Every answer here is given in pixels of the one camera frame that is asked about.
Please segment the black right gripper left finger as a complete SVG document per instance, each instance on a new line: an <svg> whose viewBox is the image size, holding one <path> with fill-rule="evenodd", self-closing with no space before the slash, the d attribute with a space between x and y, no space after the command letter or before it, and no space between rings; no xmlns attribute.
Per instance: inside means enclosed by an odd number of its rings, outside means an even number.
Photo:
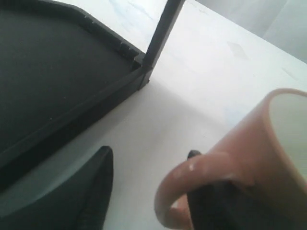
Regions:
<svg viewBox="0 0 307 230"><path fill-rule="evenodd" d="M100 230L113 185L113 151L57 153L0 194L3 230Z"/></svg>

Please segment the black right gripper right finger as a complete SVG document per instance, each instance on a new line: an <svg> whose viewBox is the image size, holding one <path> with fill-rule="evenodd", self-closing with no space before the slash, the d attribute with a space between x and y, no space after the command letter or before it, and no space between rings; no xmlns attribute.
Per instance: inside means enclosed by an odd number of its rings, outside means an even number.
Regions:
<svg viewBox="0 0 307 230"><path fill-rule="evenodd" d="M195 230L237 230L238 225L227 209L227 199L238 189L221 181L201 186L187 193L192 225Z"/></svg>

